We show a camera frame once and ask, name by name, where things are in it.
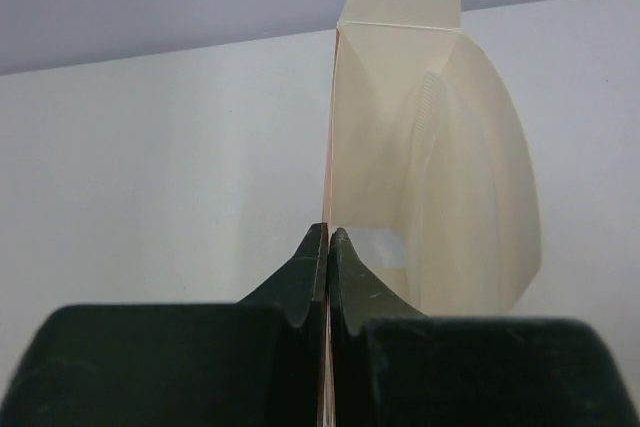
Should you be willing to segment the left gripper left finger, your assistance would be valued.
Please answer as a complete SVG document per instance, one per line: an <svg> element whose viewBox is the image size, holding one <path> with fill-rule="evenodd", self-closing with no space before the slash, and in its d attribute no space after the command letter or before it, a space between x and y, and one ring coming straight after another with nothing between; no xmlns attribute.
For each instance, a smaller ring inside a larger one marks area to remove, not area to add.
<svg viewBox="0 0 640 427"><path fill-rule="evenodd" d="M328 229L235 303L71 305L35 333L5 426L319 426Z"/></svg>

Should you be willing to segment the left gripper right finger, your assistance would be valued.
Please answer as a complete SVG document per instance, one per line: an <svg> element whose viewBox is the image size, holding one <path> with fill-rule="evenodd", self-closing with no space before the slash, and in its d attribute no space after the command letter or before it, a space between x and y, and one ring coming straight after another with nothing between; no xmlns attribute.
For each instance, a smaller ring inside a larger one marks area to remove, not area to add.
<svg viewBox="0 0 640 427"><path fill-rule="evenodd" d="M586 323L429 317L330 240L328 287L339 426L635 426L617 365Z"/></svg>

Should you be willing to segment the white paper coffee filter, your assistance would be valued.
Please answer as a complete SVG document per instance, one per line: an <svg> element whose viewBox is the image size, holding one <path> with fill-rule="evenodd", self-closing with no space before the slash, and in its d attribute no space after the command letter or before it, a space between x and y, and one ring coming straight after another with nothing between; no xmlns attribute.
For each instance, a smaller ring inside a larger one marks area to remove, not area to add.
<svg viewBox="0 0 640 427"><path fill-rule="evenodd" d="M425 314L497 315L498 199L479 120L432 72L412 106L402 209L410 300Z"/></svg>

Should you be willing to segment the orange coffee filter box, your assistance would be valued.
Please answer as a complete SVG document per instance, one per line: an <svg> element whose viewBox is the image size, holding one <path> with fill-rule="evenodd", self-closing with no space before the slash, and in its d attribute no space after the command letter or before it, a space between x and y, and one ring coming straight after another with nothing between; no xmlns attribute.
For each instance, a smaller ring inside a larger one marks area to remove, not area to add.
<svg viewBox="0 0 640 427"><path fill-rule="evenodd" d="M493 63L461 29L461 0L346 0L336 27L323 218L360 260L410 300L403 199L413 103L422 77L448 82L479 120L494 168L499 314L541 265L536 181L527 140Z"/></svg>

